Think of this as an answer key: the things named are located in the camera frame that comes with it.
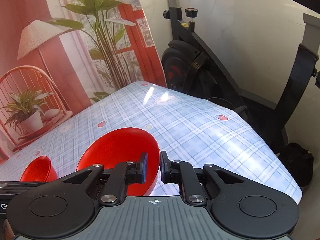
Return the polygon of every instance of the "white flower pot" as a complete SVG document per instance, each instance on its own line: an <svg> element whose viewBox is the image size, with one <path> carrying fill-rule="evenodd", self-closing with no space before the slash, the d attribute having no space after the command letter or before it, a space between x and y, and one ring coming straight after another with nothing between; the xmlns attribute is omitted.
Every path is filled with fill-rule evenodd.
<svg viewBox="0 0 320 240"><path fill-rule="evenodd" d="M40 112L36 111L32 116L30 116L28 119L24 120L20 124L23 130L27 131L29 134L38 131L43 127Z"/></svg>

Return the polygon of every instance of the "red bowl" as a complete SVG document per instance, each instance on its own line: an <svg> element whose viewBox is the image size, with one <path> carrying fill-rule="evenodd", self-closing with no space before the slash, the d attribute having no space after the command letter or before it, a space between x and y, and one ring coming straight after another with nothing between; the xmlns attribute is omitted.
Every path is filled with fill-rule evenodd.
<svg viewBox="0 0 320 240"><path fill-rule="evenodd" d="M110 169L119 162L138 161L142 152L148 153L146 182L129 185L127 195L150 195L157 181L160 150L156 139L139 128L121 128L100 137L84 152L77 171L95 163Z"/></svg>
<svg viewBox="0 0 320 240"><path fill-rule="evenodd" d="M28 165L24 170L20 181L50 182L57 178L57 173L52 167L49 157L40 156Z"/></svg>

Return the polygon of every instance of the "floor lamp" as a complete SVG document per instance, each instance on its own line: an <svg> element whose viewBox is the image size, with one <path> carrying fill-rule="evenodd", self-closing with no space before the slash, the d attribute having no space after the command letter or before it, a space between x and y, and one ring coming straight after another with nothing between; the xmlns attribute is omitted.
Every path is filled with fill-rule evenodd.
<svg viewBox="0 0 320 240"><path fill-rule="evenodd" d="M49 39L64 33L68 29L69 28L62 29L55 25L42 22L40 20L34 20L31 23L29 22L29 25L26 26L21 33L17 60L21 59L32 50L37 49L39 56L41 58L41 61L44 65L44 69L54 83L54 80L50 74L47 64L44 61L44 57L41 53L39 46L44 42L48 41ZM68 111L70 111L70 107L68 106L67 102L61 95L60 91L57 91L57 93L59 94L60 99L63 101L65 108Z"/></svg>

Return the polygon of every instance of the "blue plaid tablecloth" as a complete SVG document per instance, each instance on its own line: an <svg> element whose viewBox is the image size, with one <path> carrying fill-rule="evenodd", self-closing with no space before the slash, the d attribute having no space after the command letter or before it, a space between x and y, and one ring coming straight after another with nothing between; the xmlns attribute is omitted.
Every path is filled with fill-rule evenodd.
<svg viewBox="0 0 320 240"><path fill-rule="evenodd" d="M122 127L151 133L170 160L202 168L213 163L282 191L299 203L302 192L261 137L235 112L148 82L135 82L70 118L0 165L0 180L20 180L36 157L47 155L59 177L76 170L85 150ZM178 195L158 174L151 195Z"/></svg>

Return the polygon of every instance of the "white pleated lampshade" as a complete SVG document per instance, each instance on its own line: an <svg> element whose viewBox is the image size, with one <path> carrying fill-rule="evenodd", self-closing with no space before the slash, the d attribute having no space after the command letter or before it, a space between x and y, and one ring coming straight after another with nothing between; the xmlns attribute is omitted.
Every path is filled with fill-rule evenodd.
<svg viewBox="0 0 320 240"><path fill-rule="evenodd" d="M39 20L33 21L22 30L17 60L64 31L62 28L50 23Z"/></svg>

